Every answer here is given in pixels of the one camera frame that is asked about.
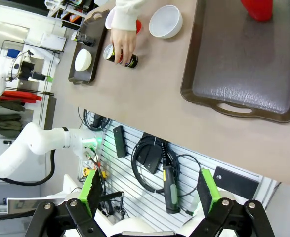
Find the beige tabletop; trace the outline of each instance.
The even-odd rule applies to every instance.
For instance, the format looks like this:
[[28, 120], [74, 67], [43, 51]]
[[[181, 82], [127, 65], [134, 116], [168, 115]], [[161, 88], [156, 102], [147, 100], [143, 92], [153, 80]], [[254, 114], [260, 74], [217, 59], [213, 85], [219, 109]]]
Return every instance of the beige tabletop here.
[[[161, 6], [173, 4], [183, 27], [158, 39], [148, 24]], [[132, 70], [101, 59], [91, 86], [62, 82], [70, 103], [146, 131], [203, 155], [290, 184], [290, 123], [232, 118], [187, 102], [180, 87], [193, 27], [196, 0], [148, 0], [139, 16], [143, 28]], [[102, 6], [101, 11], [113, 7]], [[109, 44], [107, 34], [104, 47]]]

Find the human hand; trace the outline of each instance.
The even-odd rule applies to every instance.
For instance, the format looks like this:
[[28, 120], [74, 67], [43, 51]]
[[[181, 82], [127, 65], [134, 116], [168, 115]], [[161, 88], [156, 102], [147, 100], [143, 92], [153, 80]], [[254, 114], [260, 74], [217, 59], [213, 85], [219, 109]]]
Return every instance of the human hand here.
[[111, 43], [115, 50], [115, 63], [119, 63], [123, 49], [122, 65], [130, 62], [136, 47], [136, 31], [111, 29]]

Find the can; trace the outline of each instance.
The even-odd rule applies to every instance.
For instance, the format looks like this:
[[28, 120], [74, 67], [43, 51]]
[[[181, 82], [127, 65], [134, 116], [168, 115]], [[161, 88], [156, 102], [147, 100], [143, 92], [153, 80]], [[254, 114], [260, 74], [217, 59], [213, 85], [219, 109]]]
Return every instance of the can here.
[[[113, 45], [109, 44], [108, 46], [106, 46], [104, 52], [103, 52], [103, 58], [106, 60], [109, 60], [111, 62], [115, 61], [115, 50]], [[122, 50], [122, 54], [121, 54], [121, 58], [119, 61], [119, 64], [122, 63], [123, 60], [123, 50]], [[138, 57], [136, 55], [132, 55], [130, 62], [126, 63], [125, 67], [127, 68], [135, 68], [138, 64]]]
[[78, 43], [84, 43], [86, 46], [90, 46], [90, 47], [94, 46], [95, 44], [94, 38], [87, 36], [86, 34], [81, 33], [80, 31], [73, 32], [71, 36], [71, 40]]

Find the white sleeve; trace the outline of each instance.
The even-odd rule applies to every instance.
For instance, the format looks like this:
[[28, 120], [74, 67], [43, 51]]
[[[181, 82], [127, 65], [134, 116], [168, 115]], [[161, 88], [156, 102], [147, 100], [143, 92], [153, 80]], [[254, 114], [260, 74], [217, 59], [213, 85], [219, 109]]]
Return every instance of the white sleeve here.
[[135, 31], [136, 20], [145, 0], [116, 0], [116, 10], [112, 27]]

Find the small black tray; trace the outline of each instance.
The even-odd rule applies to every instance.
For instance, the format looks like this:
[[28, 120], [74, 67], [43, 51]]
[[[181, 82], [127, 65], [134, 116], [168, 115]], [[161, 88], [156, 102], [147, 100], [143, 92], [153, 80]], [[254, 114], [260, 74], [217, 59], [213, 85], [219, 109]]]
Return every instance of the small black tray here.
[[240, 0], [197, 1], [185, 100], [229, 116], [290, 122], [290, 0], [273, 4], [272, 19], [258, 22]]
[[[91, 18], [86, 20], [81, 26], [80, 31], [92, 38], [95, 38], [95, 44], [93, 47], [89, 47], [83, 43], [77, 43], [68, 78], [68, 80], [73, 84], [89, 84], [94, 80], [99, 58], [102, 54], [104, 39], [107, 33], [107, 29], [105, 28], [105, 20], [109, 12], [109, 10], [95, 12]], [[83, 48], [91, 53], [92, 62], [87, 70], [78, 72], [75, 70], [75, 61], [77, 54]]]

